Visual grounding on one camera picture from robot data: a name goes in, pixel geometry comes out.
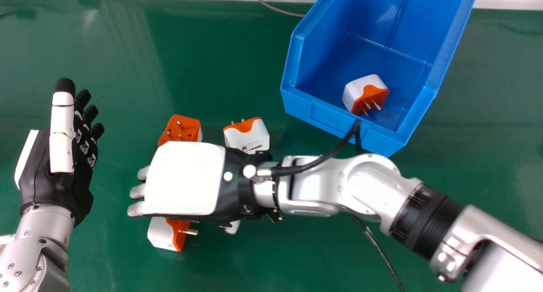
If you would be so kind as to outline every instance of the robotic hand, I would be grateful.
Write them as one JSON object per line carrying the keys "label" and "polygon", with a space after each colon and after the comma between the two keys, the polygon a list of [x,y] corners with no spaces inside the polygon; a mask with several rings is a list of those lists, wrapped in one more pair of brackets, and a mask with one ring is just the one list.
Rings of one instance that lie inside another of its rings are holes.
{"label": "robotic hand", "polygon": [[101,124],[87,90],[77,97],[70,79],[56,82],[51,123],[31,130],[15,169],[21,221],[17,232],[0,237],[2,291],[70,290],[68,243],[75,226],[89,214],[93,166],[98,159]]}
{"label": "robotic hand", "polygon": [[279,211],[320,217],[351,213],[380,221],[381,232],[428,259],[440,281],[455,282],[465,274],[461,290],[543,289],[541,243],[472,205],[461,207],[417,178],[404,178],[386,157],[333,155],[272,162],[267,152],[166,143],[148,170],[138,173],[146,183],[130,192],[139,201],[128,215],[208,220],[225,228],[264,214],[280,221]]}

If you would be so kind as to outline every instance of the green table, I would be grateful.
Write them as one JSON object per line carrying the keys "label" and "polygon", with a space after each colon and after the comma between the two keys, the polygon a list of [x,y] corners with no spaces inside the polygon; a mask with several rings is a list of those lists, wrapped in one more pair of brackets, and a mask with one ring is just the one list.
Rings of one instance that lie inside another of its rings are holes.
{"label": "green table", "polygon": [[[190,0],[0,0],[0,15],[0,232],[19,221],[15,164],[28,130],[48,124],[57,78],[91,91],[106,128],[95,203],[70,244],[73,291],[396,289],[346,215],[243,221],[235,236],[202,223],[181,254],[153,248],[149,219],[126,216],[136,172],[174,113],[199,118],[212,143],[223,143],[231,120],[262,116],[277,158],[337,143],[283,111],[279,84],[298,19],[257,3]],[[405,176],[540,239],[542,54],[541,12],[474,11],[438,97],[392,157]],[[458,289],[370,227],[407,291]]]}

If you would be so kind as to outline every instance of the blue plastic bin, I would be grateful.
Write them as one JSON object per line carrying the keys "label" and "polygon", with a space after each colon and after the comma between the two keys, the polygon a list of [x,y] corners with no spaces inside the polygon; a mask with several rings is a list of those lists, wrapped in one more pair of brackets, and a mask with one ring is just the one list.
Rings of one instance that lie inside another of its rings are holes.
{"label": "blue plastic bin", "polygon": [[362,146],[392,155],[436,97],[474,1],[318,0],[291,37],[285,110],[344,137],[360,117],[343,105],[343,89],[376,73],[390,93],[381,112],[361,116]]}

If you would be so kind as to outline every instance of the black fingertip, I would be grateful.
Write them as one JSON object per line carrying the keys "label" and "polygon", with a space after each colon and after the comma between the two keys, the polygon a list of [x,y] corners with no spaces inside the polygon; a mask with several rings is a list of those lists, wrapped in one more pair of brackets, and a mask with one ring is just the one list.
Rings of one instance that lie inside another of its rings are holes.
{"label": "black fingertip", "polygon": [[91,128],[91,137],[93,137],[96,141],[98,141],[98,139],[100,139],[104,131],[105,131],[104,126],[99,122]]}
{"label": "black fingertip", "polygon": [[76,96],[76,100],[73,103],[74,108],[78,110],[79,112],[82,112],[90,100],[91,100],[91,94],[89,93],[87,89],[83,89]]}
{"label": "black fingertip", "polygon": [[75,96],[76,85],[73,83],[72,80],[68,78],[60,78],[56,81],[55,84],[55,93],[58,92],[70,93],[70,95]]}
{"label": "black fingertip", "polygon": [[87,109],[83,113],[83,123],[84,124],[91,123],[96,118],[97,115],[98,115],[98,109],[96,108],[96,106],[87,107]]}

